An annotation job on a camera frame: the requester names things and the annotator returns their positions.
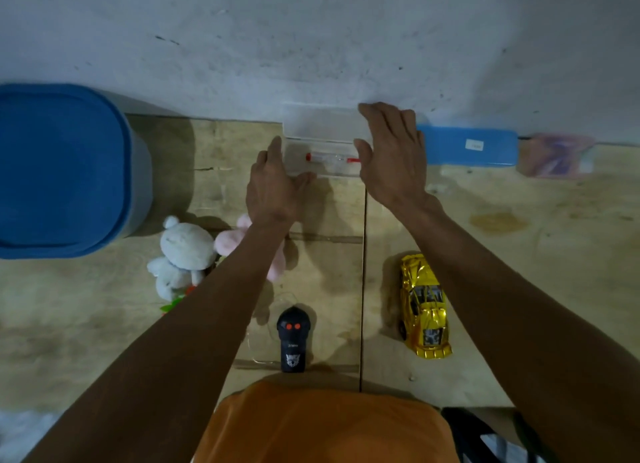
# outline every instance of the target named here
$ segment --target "black remote control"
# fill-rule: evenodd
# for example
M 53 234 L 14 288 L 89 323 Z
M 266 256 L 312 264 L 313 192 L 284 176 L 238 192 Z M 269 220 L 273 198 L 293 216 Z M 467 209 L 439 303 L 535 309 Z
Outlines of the black remote control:
M 282 312 L 277 327 L 280 337 L 280 369 L 283 372 L 304 372 L 307 337 L 311 329 L 309 315 L 292 306 Z

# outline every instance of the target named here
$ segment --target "white sticker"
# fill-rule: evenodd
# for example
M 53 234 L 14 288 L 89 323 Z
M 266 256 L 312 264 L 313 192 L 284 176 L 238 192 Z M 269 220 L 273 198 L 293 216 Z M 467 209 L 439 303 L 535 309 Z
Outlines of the white sticker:
M 482 151 L 484 149 L 484 141 L 477 141 L 476 139 L 468 139 L 465 143 L 465 149 L 473 151 Z

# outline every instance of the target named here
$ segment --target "stuffed toy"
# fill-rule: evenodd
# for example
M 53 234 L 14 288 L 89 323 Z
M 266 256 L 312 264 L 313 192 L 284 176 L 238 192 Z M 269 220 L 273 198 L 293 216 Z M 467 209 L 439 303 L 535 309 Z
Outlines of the stuffed toy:
M 175 216 L 168 216 L 163 225 L 160 249 L 164 256 L 150 261 L 147 269 L 156 277 L 158 295 L 171 302 L 204 279 L 216 251 L 213 237 L 201 226 L 180 222 Z
M 228 256 L 236 247 L 240 244 L 240 241 L 244 238 L 247 229 L 251 226 L 251 219 L 247 214 L 241 216 L 236 222 L 234 230 L 225 230 L 220 232 L 214 243 L 214 249 L 220 254 L 220 256 Z M 286 266 L 286 260 L 284 257 L 284 241 L 278 247 L 276 251 L 276 257 L 274 257 L 269 272 L 267 273 L 267 279 L 271 282 L 277 281 Z

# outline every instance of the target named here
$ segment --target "forearm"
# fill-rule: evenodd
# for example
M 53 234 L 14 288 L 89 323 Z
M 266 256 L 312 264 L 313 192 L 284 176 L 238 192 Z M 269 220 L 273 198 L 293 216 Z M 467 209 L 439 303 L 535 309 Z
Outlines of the forearm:
M 612 446 L 628 454 L 639 430 L 630 421 L 640 410 L 640 364 L 425 199 L 396 216 L 517 408 L 560 457 L 611 456 Z
M 254 224 L 183 302 L 136 339 L 25 462 L 188 462 L 288 225 Z

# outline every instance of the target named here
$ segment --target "orange shirt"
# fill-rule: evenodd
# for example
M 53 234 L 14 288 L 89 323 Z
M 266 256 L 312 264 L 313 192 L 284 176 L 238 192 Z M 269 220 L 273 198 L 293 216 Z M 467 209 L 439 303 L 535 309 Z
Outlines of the orange shirt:
M 392 396 L 257 382 L 214 411 L 195 463 L 458 463 L 431 406 Z

